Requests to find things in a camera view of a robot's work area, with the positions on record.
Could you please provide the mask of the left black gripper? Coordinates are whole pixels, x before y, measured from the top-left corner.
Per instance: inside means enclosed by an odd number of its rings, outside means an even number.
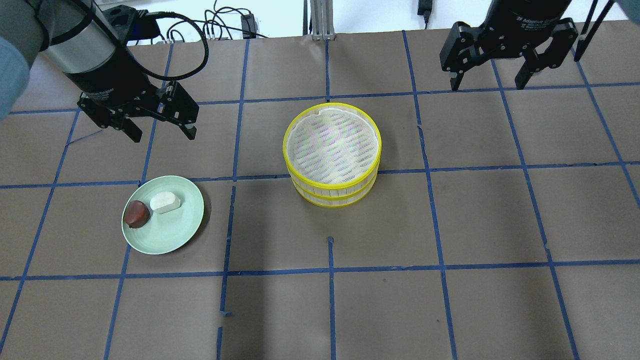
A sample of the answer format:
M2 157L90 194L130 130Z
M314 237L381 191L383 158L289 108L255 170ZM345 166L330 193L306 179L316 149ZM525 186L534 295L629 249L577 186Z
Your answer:
M171 80L163 88L151 85L122 105L98 104L83 92L77 105L90 119L98 116L96 124L101 128L122 130L135 143L141 142L142 130L132 120L122 120L120 125L119 118L151 117L170 123L178 126L190 141L194 141L197 134L195 124L200 107L177 80Z

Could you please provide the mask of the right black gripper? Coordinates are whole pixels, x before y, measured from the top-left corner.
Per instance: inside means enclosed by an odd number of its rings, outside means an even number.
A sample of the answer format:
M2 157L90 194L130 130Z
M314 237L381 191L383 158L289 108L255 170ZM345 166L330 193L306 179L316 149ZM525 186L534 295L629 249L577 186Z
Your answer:
M571 18L519 22L515 19L471 27L455 22L439 52L442 71L450 72L451 91L458 91L464 75L491 59L524 58L515 76L515 87L525 89L545 68L558 68L578 39Z

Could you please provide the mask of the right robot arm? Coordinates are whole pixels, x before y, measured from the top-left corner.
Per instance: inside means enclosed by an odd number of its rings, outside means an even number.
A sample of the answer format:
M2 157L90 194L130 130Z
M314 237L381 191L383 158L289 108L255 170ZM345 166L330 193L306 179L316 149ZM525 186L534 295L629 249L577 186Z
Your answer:
M460 88L466 72L493 59L524 59L514 78L524 89L544 69L556 69L569 54L578 30L564 17L568 0L494 0L484 22L471 27L455 22L439 52L450 88Z

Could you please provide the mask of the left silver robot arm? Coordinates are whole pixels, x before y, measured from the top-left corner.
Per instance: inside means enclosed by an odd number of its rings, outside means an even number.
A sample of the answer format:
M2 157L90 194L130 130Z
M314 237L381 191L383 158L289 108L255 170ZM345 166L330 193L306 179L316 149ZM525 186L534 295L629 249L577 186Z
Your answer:
M160 34L158 20L180 19L199 34L203 59L185 74L160 75L128 49L132 40ZM1 2L1 118L25 93L38 54L80 89L77 105L101 129L142 138L135 117L177 126L189 139L197 134L199 105L180 80L205 68L210 48L195 21L171 11L151 13L129 6L101 10L93 0L3 0Z

